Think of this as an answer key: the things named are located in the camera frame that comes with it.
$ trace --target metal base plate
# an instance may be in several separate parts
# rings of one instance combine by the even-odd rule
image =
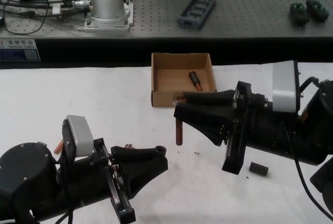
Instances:
[[[84,22],[85,31],[128,31],[130,26],[133,25],[133,13],[134,5],[133,3],[124,4],[125,10],[129,11],[128,18],[121,19],[117,22],[112,23],[101,23],[90,16]]]

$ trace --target metal optical breadboard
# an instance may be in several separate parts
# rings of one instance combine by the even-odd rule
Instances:
[[[318,0],[330,12],[324,24],[311,20],[305,27],[294,27],[289,19],[289,6],[306,0],[216,0],[200,30],[180,28],[176,20],[190,0],[132,0],[134,25],[129,32],[83,31],[85,17],[48,19],[37,33],[25,38],[253,38],[253,37],[333,37],[333,0]],[[29,32],[40,20],[7,15],[8,27],[16,32]],[[13,38],[5,30],[1,37]]]

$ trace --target label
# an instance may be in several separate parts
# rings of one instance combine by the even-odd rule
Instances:
[[[0,39],[1,61],[40,61],[33,39]]]

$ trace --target metal bracket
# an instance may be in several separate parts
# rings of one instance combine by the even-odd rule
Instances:
[[[63,2],[60,3],[52,3],[52,2],[58,2],[61,0],[48,0],[50,2],[50,5],[52,6],[52,14],[53,15],[60,15],[61,14],[61,6],[63,5]]]

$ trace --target screwdriver bit holder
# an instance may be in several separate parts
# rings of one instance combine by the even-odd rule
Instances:
[[[199,29],[213,9],[216,0],[192,0],[177,19],[180,27]]]

